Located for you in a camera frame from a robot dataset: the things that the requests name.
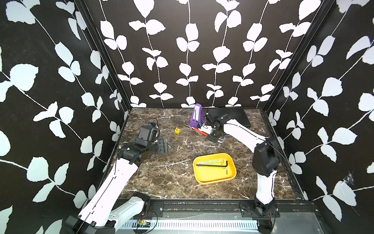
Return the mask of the large black hex key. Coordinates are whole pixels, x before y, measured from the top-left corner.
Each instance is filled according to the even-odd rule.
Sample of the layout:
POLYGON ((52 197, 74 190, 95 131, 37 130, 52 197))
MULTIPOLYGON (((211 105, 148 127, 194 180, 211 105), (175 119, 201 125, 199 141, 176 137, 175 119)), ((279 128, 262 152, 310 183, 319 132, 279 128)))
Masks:
POLYGON ((228 167, 228 161, 225 160, 224 164, 220 163, 213 163, 213 164, 196 164, 197 167, 216 167, 216 168, 227 168, 228 167))

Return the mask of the light blue hex key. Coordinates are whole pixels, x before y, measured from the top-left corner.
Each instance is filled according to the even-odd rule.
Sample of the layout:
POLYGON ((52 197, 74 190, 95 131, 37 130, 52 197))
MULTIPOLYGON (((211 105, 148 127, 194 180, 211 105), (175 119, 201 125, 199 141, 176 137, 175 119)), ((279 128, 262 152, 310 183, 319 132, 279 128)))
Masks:
POLYGON ((206 161, 206 162, 201 162, 199 164, 212 164, 212 163, 220 163, 222 164, 224 161, 206 161))

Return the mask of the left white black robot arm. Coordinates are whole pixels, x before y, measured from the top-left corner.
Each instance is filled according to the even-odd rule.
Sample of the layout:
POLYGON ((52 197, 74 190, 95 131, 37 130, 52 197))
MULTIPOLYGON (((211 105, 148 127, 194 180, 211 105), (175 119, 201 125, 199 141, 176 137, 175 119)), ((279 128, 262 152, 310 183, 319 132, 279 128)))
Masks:
POLYGON ((127 221, 137 216, 140 219, 150 213, 157 214, 151 205, 151 198, 136 192, 124 204, 114 205, 130 178, 141 162, 153 154, 168 153, 168 141, 159 139, 149 142, 147 147, 137 140, 125 145, 118 155, 112 170, 90 202, 78 216, 69 216, 65 228, 69 234, 114 234, 127 221))

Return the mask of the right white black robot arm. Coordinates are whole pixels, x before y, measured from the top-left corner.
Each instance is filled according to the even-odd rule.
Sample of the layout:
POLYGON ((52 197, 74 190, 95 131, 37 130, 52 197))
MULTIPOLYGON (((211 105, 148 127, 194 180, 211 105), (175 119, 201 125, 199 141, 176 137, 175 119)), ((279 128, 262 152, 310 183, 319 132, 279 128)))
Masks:
POLYGON ((213 118, 206 113, 205 119, 212 127, 211 133, 207 136, 209 140, 217 142, 219 137, 230 135, 253 153, 252 167, 257 173, 257 192, 253 209, 259 217, 270 215, 271 209, 275 207, 275 177, 281 157, 277 140, 251 131, 228 114, 213 118))

